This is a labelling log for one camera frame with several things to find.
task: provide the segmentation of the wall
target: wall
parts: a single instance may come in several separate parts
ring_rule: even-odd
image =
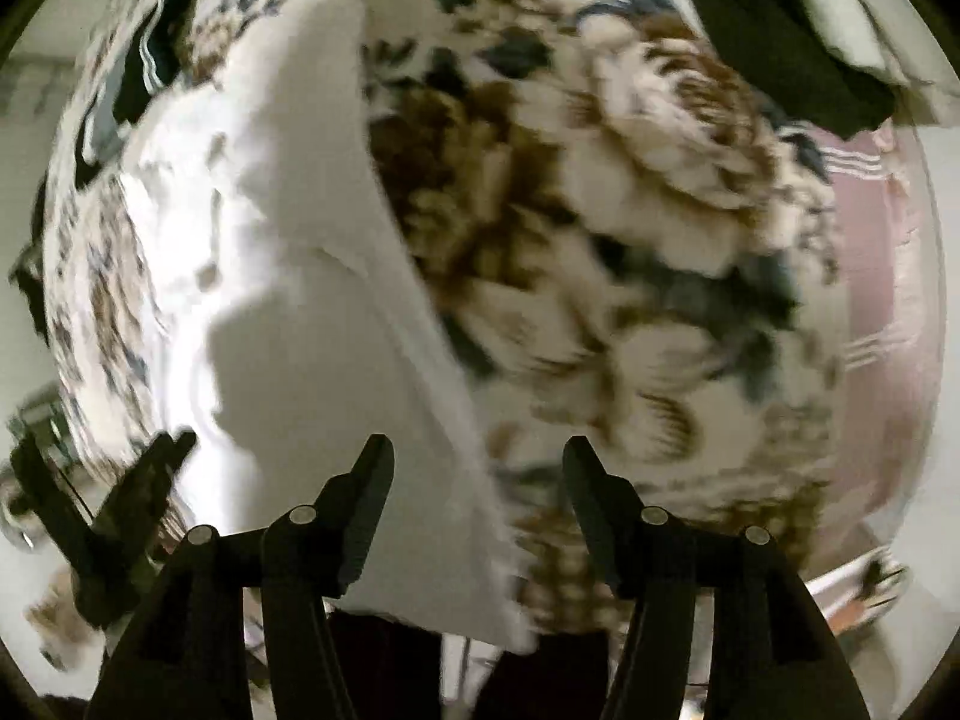
[[[86,47],[90,28],[104,15],[107,0],[46,0],[11,52],[73,61]]]
[[[7,284],[6,273],[29,240],[37,183],[46,170],[50,143],[66,100],[69,65],[8,62],[0,69],[0,421],[6,422],[26,395],[56,373],[46,346],[34,334],[26,302]],[[11,437],[0,427],[0,461]],[[37,635],[23,610],[43,594],[64,559],[47,545],[39,553],[18,551],[0,538],[0,637],[27,680],[40,693],[89,695],[98,661],[89,654],[80,671],[56,673],[40,656]]]
[[[914,572],[912,586],[880,622],[896,671],[890,717],[899,717],[960,626],[960,127],[920,127],[943,237],[947,343],[943,384],[923,478],[894,540]]]

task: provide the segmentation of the brown floral pattern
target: brown floral pattern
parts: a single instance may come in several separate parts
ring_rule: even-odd
[[[75,228],[85,239],[85,261],[64,263],[48,288],[51,350],[80,459],[112,484],[155,432],[149,360],[157,327],[150,276],[118,177],[97,182],[85,201]]]
[[[536,627],[618,630],[630,614],[565,502],[574,433],[645,500],[766,525],[801,563],[836,414],[830,344],[793,351],[819,338],[808,316],[837,284],[802,245],[832,198],[809,138],[779,137],[776,106],[669,0],[368,13],[371,156],[470,374],[533,556],[518,600]],[[749,440],[729,449],[726,422]]]

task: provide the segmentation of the white stripe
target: white stripe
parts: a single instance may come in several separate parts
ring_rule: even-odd
[[[866,162],[880,162],[880,157],[873,154],[864,154],[862,151],[844,151],[843,148],[834,148],[833,146],[819,146],[824,154],[836,157],[856,157]]]
[[[860,336],[854,341],[848,341],[847,343],[844,344],[844,348],[846,350],[853,350],[853,349],[860,348],[861,346],[868,346],[869,344],[874,343],[875,341],[879,341],[885,336],[888,336],[891,333],[896,332],[896,330],[898,329],[899,329],[899,322],[891,322],[890,324],[885,325],[881,330],[877,330],[877,332],[875,333],[870,333],[869,335],[866,335],[866,336]]]
[[[886,173],[869,173],[853,170],[850,167],[837,167],[836,165],[827,165],[829,172],[843,173],[843,175],[852,175],[856,178],[862,178],[864,181],[886,181],[889,177]]]
[[[899,338],[890,338],[886,343],[877,343],[868,348],[856,349],[851,353],[844,355],[844,366],[846,368],[861,367],[861,365],[870,364],[877,360],[882,360],[892,352],[903,346],[910,346],[917,341],[917,335],[900,336]]]
[[[913,341],[916,335],[916,333],[907,332],[905,328],[892,327],[889,332],[871,338],[868,343],[853,341],[848,346],[844,346],[844,354],[847,357],[853,357],[857,354],[866,354],[871,349],[887,349],[891,346],[899,346],[906,341]]]
[[[870,357],[869,359],[866,359],[866,360],[853,360],[852,362],[846,361],[843,364],[843,370],[857,370],[858,367],[867,367],[867,365],[870,365],[871,362],[876,362],[876,361],[877,361],[876,357]]]
[[[796,127],[794,124],[787,124],[786,127],[781,127],[776,131],[776,136],[778,138],[790,138],[794,135],[806,135],[806,130],[803,127]]]
[[[157,0],[154,15],[150,18],[150,23],[147,24],[147,28],[143,30],[140,45],[137,47],[140,53],[140,60],[143,62],[143,85],[151,98],[162,88],[163,84],[160,83],[160,76],[157,74],[157,63],[155,63],[154,57],[150,55],[147,42],[154,36],[157,25],[160,23],[160,18],[163,16],[163,1],[164,0]]]
[[[869,172],[881,172],[882,170],[886,172],[886,167],[884,165],[874,165],[870,162],[860,162],[859,160],[853,158],[841,159],[840,157],[824,157],[824,162],[827,165],[838,165],[839,167],[857,167],[859,170],[868,170]]]

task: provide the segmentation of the black garment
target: black garment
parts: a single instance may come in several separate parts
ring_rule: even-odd
[[[473,720],[597,720],[609,679],[606,632],[543,635],[533,654],[500,657]]]
[[[30,242],[13,263],[8,280],[27,299],[34,331],[50,346],[47,338],[47,313],[43,298],[43,215],[46,206],[47,177],[40,181],[34,210],[30,216]]]
[[[827,52],[803,0],[693,0],[721,58],[792,119],[845,140],[876,129],[894,110],[893,92]]]
[[[90,702],[76,696],[44,696],[43,702],[56,720],[83,720],[86,708],[90,705]]]
[[[440,635],[335,611],[330,634],[358,720],[440,720]]]
[[[124,139],[120,125],[139,122],[150,101],[179,75],[181,65],[174,42],[193,1],[158,0],[90,100],[74,143],[74,181],[78,190],[86,189],[104,165],[120,153]],[[90,163],[83,156],[87,145],[94,152]]]

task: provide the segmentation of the white cloth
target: white cloth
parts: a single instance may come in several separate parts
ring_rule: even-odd
[[[909,0],[803,0],[828,50],[904,89],[925,117],[960,122],[960,79]]]
[[[114,10],[103,65],[152,1]],[[196,12],[219,2],[198,0]],[[179,493],[221,533],[263,527],[383,432],[395,480],[342,606],[525,645],[508,580],[515,548],[472,406],[368,159],[362,1],[286,0],[281,13],[246,29],[215,82],[177,82],[157,98],[116,171],[165,328],[149,361],[155,424],[200,437]],[[61,122],[54,203],[73,191],[98,73]],[[47,238],[50,263],[58,237]],[[82,237],[68,244],[66,259],[81,263]]]

